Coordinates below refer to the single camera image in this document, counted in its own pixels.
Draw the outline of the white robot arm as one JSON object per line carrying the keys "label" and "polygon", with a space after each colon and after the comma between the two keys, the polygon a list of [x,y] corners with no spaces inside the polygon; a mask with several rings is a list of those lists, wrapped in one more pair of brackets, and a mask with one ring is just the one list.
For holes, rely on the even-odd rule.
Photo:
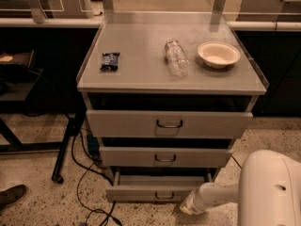
{"label": "white robot arm", "polygon": [[237,184],[205,183],[180,209],[198,215],[228,202],[238,204],[238,226],[301,226],[301,163],[282,153],[256,151],[244,162]]}

